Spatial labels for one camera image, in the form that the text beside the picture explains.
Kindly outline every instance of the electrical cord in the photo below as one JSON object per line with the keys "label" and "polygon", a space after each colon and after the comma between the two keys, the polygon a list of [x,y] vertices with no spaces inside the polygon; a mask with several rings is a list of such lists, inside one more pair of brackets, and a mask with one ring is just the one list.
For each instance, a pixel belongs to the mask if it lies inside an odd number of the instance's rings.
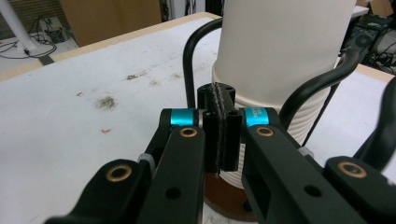
{"label": "electrical cord", "polygon": [[394,75],[392,67],[396,66],[396,52],[392,53],[388,52],[388,50],[395,45],[396,41],[383,50],[376,50],[370,57],[365,59],[365,64],[380,70],[387,68]]}
{"label": "electrical cord", "polygon": [[[43,57],[43,56],[46,56],[46,55],[50,55],[51,53],[53,53],[57,49],[56,46],[52,42],[49,42],[43,35],[40,35],[39,32],[38,32],[38,25],[39,25],[39,22],[41,20],[43,20],[42,16],[39,16],[37,19],[35,19],[33,21],[32,25],[31,25],[31,27],[30,27],[30,29],[28,31],[28,34],[30,34],[33,31],[34,27],[35,27],[35,35],[29,35],[29,36],[33,37],[35,39],[35,41],[37,41],[38,43],[40,43],[42,45],[52,46],[51,49],[49,49],[49,50],[47,50],[47,51],[45,51],[43,53],[38,53],[38,54],[35,54],[35,55],[31,55],[30,51],[28,49],[24,49],[23,51],[24,51],[26,57],[9,57],[9,56],[5,56],[5,55],[1,55],[0,54],[0,58],[4,58],[4,59],[40,58],[40,57]],[[47,21],[45,21],[45,20],[43,20],[43,21],[47,24],[47,28],[49,29],[50,28],[50,24]],[[11,45],[11,47],[9,47],[7,49],[0,50],[0,53],[4,53],[4,52],[14,48],[18,44],[18,42],[19,41],[15,41],[15,42],[8,43],[8,44],[0,46],[0,49],[1,49],[1,48],[5,47],[5,46]]]}
{"label": "electrical cord", "polygon": [[210,32],[222,26],[222,18],[210,21],[196,30],[187,40],[183,51],[184,85],[186,88],[187,107],[195,108],[195,88],[192,70],[192,55],[198,42]]}
{"label": "electrical cord", "polygon": [[47,36],[49,36],[49,38],[52,40],[53,43],[64,42],[64,37],[62,36],[62,31],[54,29],[50,22],[50,19],[48,19],[48,20],[41,19],[41,20],[44,23],[46,23],[47,30],[45,30],[44,32],[47,34]]}

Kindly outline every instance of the wooden cabinet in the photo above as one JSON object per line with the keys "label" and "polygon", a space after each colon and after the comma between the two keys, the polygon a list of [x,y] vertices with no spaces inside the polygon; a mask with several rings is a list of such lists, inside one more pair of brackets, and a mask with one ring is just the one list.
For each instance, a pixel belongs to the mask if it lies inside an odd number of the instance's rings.
{"label": "wooden cabinet", "polygon": [[61,0],[80,47],[161,22],[160,0]]}

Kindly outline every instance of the white cylinder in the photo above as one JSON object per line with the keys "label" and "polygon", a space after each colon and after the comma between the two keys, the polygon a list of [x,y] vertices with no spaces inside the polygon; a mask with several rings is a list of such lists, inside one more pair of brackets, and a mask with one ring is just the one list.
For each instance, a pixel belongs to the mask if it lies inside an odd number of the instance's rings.
{"label": "white cylinder", "polygon": [[22,49],[36,49],[37,46],[35,45],[35,42],[30,39],[30,36],[27,34],[20,19],[17,17],[17,14],[15,14],[15,11],[9,4],[8,0],[0,0],[0,12],[14,35],[21,42]]}
{"label": "white cylinder", "polygon": [[[355,3],[228,0],[213,81],[236,88],[238,107],[264,106],[279,111],[299,86],[334,68]],[[327,94],[325,90],[313,96],[294,117],[288,132],[299,143]],[[229,183],[240,179],[240,174],[220,176]]]}

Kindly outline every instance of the stain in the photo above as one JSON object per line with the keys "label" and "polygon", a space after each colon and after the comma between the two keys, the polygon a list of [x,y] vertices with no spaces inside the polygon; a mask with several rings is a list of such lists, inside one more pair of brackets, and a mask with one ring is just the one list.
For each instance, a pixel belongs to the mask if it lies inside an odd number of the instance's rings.
{"label": "stain", "polygon": [[104,110],[111,110],[117,106],[116,101],[111,96],[100,99],[96,103],[96,107]]}
{"label": "stain", "polygon": [[111,132],[111,129],[102,129],[101,132],[104,134],[107,134],[107,133]]}
{"label": "stain", "polygon": [[143,77],[143,76],[145,76],[147,74],[148,73],[146,71],[141,71],[141,72],[138,72],[136,74],[129,75],[128,77],[126,77],[126,79],[127,80],[132,80],[132,79],[135,79],[135,78],[138,78],[138,77]]}
{"label": "stain", "polygon": [[152,81],[150,81],[149,85],[150,86],[161,86],[161,82],[153,79]]}
{"label": "stain", "polygon": [[172,77],[172,78],[174,78],[174,79],[183,78],[183,76],[179,75],[178,73],[174,73],[174,74],[172,74],[172,76],[171,76],[171,77]]}
{"label": "stain", "polygon": [[199,66],[193,70],[194,73],[200,73],[206,70],[206,66]]}
{"label": "stain", "polygon": [[127,79],[127,80],[131,80],[131,79],[134,79],[134,78],[137,78],[137,76],[135,76],[135,75],[128,76],[126,79]]}

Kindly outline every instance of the floor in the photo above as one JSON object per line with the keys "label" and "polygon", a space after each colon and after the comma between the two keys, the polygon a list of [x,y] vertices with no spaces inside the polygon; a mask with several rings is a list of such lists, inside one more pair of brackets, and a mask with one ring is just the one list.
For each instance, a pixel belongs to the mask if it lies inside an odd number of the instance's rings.
{"label": "floor", "polygon": [[378,51],[384,50],[390,46],[388,51],[395,52],[396,45],[393,45],[395,42],[396,42],[396,31],[392,30],[384,36],[384,38],[382,39],[381,43],[378,46]]}
{"label": "floor", "polygon": [[[9,50],[6,50],[11,46],[13,46],[13,44],[11,43],[14,43],[16,41],[17,41],[16,37],[0,40],[0,72],[38,60],[37,58],[27,57],[24,51],[22,49],[18,49],[17,46],[12,47]],[[63,43],[56,44],[55,46],[56,46],[56,50],[53,51],[51,55],[60,54],[78,48],[76,41],[72,37],[70,37]],[[30,55],[40,55],[49,50],[52,50],[52,46],[37,43],[37,49],[31,50]],[[7,59],[4,57],[17,58],[17,59]]]}

